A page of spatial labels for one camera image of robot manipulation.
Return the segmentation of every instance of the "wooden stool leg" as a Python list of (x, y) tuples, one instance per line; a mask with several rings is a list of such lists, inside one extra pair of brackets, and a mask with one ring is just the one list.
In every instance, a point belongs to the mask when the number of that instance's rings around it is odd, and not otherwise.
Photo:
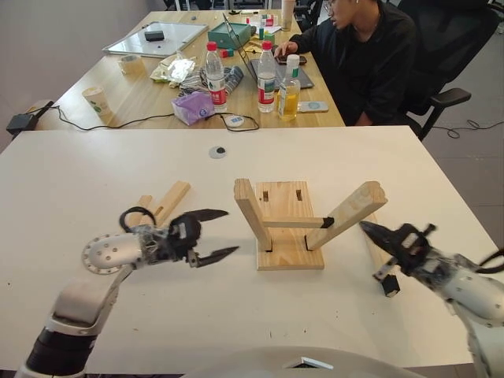
[(271, 235), (262, 223), (262, 212), (248, 179), (235, 180), (235, 201), (258, 239), (260, 248), (271, 250)]
[[(145, 209), (149, 208), (149, 204), (152, 201), (152, 195), (143, 195), (140, 197), (139, 201), (136, 203), (135, 206), (140, 206)], [(143, 215), (141, 213), (133, 213), (128, 215), (128, 225), (130, 227), (133, 226), (138, 226), (140, 224), (140, 221), (142, 220)]]
[(326, 229), (312, 230), (306, 235), (306, 247), (309, 250), (320, 248), (386, 203), (385, 192), (380, 183), (377, 181), (363, 183), (328, 215), (328, 217), (334, 218), (332, 226)]
[[(151, 203), (149, 206), (150, 212), (156, 217), (156, 223), (158, 227), (161, 227), (169, 218), (175, 207), (182, 201), (182, 198), (191, 188), (189, 183), (183, 181), (177, 181), (170, 187), (170, 190), (166, 192), (165, 197), (158, 203)], [(147, 216), (143, 216), (140, 224), (151, 224), (152, 220)]]

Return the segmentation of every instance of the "water bottle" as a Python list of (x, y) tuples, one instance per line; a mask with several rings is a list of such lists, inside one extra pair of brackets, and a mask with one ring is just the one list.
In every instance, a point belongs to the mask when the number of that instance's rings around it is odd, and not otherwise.
[(212, 96), (215, 113), (223, 113), (228, 110), (226, 103), (226, 88), (224, 86), (224, 66), (217, 55), (217, 43), (208, 42), (206, 44), (206, 81)]
[(273, 110), (275, 102), (275, 58), (271, 52), (273, 44), (271, 41), (262, 43), (262, 54), (258, 66), (258, 94), (259, 111), (269, 113)]

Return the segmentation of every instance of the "white wall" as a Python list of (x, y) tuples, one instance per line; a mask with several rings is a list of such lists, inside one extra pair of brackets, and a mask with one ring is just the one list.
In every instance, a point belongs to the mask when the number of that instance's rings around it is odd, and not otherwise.
[(12, 115), (61, 97), (151, 6), (164, 9), (158, 0), (0, 0), (0, 151)]

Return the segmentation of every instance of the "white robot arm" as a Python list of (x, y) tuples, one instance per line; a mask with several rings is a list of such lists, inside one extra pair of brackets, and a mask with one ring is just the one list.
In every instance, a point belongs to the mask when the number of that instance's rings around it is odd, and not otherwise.
[[(125, 218), (140, 212), (154, 225), (129, 228)], [(72, 280), (57, 297), (49, 319), (16, 377), (79, 377), (95, 341), (117, 299), (119, 286), (133, 270), (166, 261), (185, 260), (190, 267), (218, 262), (238, 249), (216, 250), (201, 258), (193, 251), (201, 233), (200, 221), (227, 215), (222, 210), (184, 213), (167, 228), (157, 228), (149, 210), (134, 207), (123, 213), (126, 231), (91, 240), (83, 249), (83, 275)]]
[(411, 224), (391, 231), (378, 224), (361, 222), (369, 238), (386, 250), (391, 260), (374, 276), (382, 280), (394, 265), (440, 296), (460, 317), (468, 331), (469, 350), (480, 378), (504, 377), (504, 284), (481, 274), (504, 271), (504, 264), (484, 268), (504, 256), (504, 250), (491, 255), (481, 265), (460, 254), (447, 257), (429, 245), (427, 235)]

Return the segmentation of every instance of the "purple tissue package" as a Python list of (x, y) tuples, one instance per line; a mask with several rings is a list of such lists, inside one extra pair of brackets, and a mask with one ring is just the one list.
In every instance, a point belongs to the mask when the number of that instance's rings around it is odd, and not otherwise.
[(187, 96), (174, 98), (172, 105), (176, 117), (188, 126), (215, 114), (210, 94), (204, 92), (196, 91)]

